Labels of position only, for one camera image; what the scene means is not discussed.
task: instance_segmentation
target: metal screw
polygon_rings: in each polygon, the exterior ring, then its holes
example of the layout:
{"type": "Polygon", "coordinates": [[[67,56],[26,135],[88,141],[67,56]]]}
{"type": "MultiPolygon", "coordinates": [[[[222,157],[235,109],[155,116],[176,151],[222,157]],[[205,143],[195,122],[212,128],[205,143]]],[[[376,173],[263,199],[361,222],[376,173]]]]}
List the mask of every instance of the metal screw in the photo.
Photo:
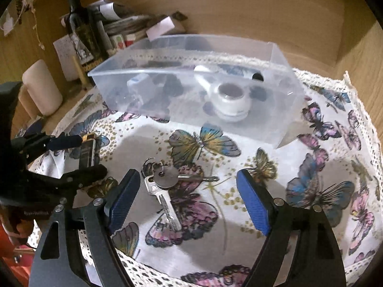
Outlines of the metal screw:
{"type": "Polygon", "coordinates": [[[99,205],[101,205],[103,202],[104,202],[104,200],[101,199],[101,198],[94,199],[94,200],[93,200],[93,205],[94,205],[94,206],[99,206],[99,205]]]}
{"type": "Polygon", "coordinates": [[[285,201],[277,197],[276,199],[274,199],[274,204],[277,206],[283,206],[285,204],[285,201]]]}
{"type": "Polygon", "coordinates": [[[313,209],[314,209],[316,212],[321,212],[321,211],[322,211],[322,207],[320,207],[319,205],[314,205],[314,206],[313,206],[313,209]]]}
{"type": "Polygon", "coordinates": [[[54,211],[55,211],[55,212],[60,212],[60,211],[62,211],[63,209],[64,209],[64,205],[59,204],[59,205],[57,205],[57,206],[54,208],[54,211]]]}

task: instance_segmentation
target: blue gripper pad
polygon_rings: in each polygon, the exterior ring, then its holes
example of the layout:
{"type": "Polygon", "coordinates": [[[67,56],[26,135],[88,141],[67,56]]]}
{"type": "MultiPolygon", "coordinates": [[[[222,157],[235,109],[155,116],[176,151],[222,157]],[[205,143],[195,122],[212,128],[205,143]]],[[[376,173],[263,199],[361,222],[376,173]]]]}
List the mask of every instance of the blue gripper pad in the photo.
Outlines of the blue gripper pad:
{"type": "Polygon", "coordinates": [[[254,182],[246,169],[237,172],[237,189],[254,227],[267,236],[271,230],[273,198],[265,187],[254,182]]]}
{"type": "Polygon", "coordinates": [[[111,235],[122,227],[140,185],[139,172],[130,169],[120,184],[108,192],[104,213],[109,217],[108,230],[111,235]]]}

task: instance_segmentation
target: pink butterfly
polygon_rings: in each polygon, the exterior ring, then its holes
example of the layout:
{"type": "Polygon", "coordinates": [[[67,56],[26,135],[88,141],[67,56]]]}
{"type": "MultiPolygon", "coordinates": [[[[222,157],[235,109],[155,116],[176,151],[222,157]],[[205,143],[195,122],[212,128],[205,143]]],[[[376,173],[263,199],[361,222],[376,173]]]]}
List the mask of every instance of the pink butterfly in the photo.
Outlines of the pink butterfly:
{"type": "Polygon", "coordinates": [[[302,113],[306,121],[313,123],[310,127],[314,127],[315,137],[320,140],[341,137],[341,134],[331,122],[323,122],[321,109],[316,102],[311,103],[307,108],[303,108],[302,113]]]}
{"type": "Polygon", "coordinates": [[[134,113],[125,112],[122,116],[120,116],[120,117],[116,120],[116,123],[129,121],[129,120],[132,120],[132,119],[136,119],[136,118],[138,118],[138,117],[140,117],[139,114],[134,114],[134,113]]]}
{"type": "Polygon", "coordinates": [[[361,141],[355,129],[353,129],[352,126],[350,126],[350,129],[347,129],[338,121],[335,121],[335,123],[338,126],[340,134],[343,136],[343,139],[346,142],[348,148],[351,150],[353,147],[355,147],[358,151],[360,151],[361,141]]]}
{"type": "MultiPolygon", "coordinates": [[[[180,167],[179,173],[203,176],[201,166],[194,163],[180,167]]],[[[200,183],[201,181],[179,181],[169,190],[182,230],[173,231],[166,214],[162,214],[146,234],[146,244],[162,248],[173,244],[180,245],[188,239],[202,238],[204,233],[212,229],[218,219],[218,213],[213,205],[202,202],[201,196],[198,193],[193,193],[200,183]]]]}
{"type": "Polygon", "coordinates": [[[314,150],[315,162],[317,164],[317,171],[321,171],[326,163],[329,160],[329,154],[325,149],[320,148],[318,139],[313,137],[311,134],[300,134],[298,139],[302,141],[306,146],[311,150],[314,150]]]}
{"type": "Polygon", "coordinates": [[[108,108],[106,102],[103,102],[102,105],[103,105],[104,107],[106,107],[106,109],[102,112],[100,119],[105,119],[106,117],[111,116],[111,115],[117,113],[117,111],[110,110],[110,109],[108,108]]]}
{"type": "Polygon", "coordinates": [[[351,215],[352,219],[358,221],[358,224],[352,235],[349,256],[352,255],[361,244],[361,241],[367,236],[374,224],[374,214],[366,208],[369,191],[367,188],[355,193],[352,196],[351,215]]]}
{"type": "Polygon", "coordinates": [[[354,114],[354,110],[351,110],[349,112],[348,121],[349,121],[350,126],[352,128],[354,128],[354,129],[359,126],[359,122],[358,122],[358,119],[357,119],[356,115],[354,114]]]}
{"type": "Polygon", "coordinates": [[[181,280],[205,287],[241,287],[249,272],[249,267],[230,265],[225,266],[218,274],[212,272],[190,273],[181,276],[181,280]]]}
{"type": "Polygon", "coordinates": [[[370,250],[370,251],[366,254],[366,256],[364,255],[364,253],[360,253],[360,254],[355,258],[354,263],[357,263],[357,262],[360,262],[360,261],[362,261],[362,260],[364,260],[364,259],[367,259],[367,258],[371,257],[371,256],[374,255],[374,254],[375,254],[375,250],[370,250]]]}

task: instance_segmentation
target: bottle label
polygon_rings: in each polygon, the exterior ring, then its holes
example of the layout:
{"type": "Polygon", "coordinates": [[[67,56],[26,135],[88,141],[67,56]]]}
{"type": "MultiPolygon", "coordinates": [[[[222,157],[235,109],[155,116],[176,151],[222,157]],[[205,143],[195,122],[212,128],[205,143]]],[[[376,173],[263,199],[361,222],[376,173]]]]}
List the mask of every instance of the bottle label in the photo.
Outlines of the bottle label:
{"type": "Polygon", "coordinates": [[[83,70],[84,70],[85,72],[89,72],[89,71],[93,70],[94,68],[96,68],[96,67],[97,67],[100,63],[102,63],[103,61],[104,61],[103,58],[99,58],[99,59],[93,61],[92,63],[90,63],[90,64],[88,64],[88,65],[86,65],[86,66],[83,66],[82,68],[83,68],[83,70]]]}
{"type": "Polygon", "coordinates": [[[81,25],[70,35],[70,39],[72,40],[77,56],[79,57],[81,65],[85,65],[88,62],[92,61],[94,59],[94,56],[92,55],[91,51],[85,46],[85,44],[81,41],[79,36],[81,38],[85,38],[85,40],[93,40],[92,31],[90,29],[90,26],[88,25],[81,25]]]}

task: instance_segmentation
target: wooden wall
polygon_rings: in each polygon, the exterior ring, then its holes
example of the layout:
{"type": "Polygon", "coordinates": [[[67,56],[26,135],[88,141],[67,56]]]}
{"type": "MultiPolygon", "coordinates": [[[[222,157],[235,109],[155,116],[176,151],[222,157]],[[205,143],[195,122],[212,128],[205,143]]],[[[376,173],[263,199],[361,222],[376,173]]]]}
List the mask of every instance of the wooden wall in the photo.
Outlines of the wooden wall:
{"type": "MultiPolygon", "coordinates": [[[[81,0],[87,5],[95,0],[81,0]]],[[[383,96],[380,84],[383,31],[363,0],[116,0],[137,11],[189,19],[190,33],[214,33],[276,42],[291,66],[341,78],[349,70],[359,97],[383,135],[383,96]]],[[[28,12],[8,37],[0,36],[0,82],[20,80],[36,60],[44,59],[59,89],[68,83],[52,42],[65,34],[59,17],[68,12],[66,0],[37,0],[38,47],[28,12]]]]}

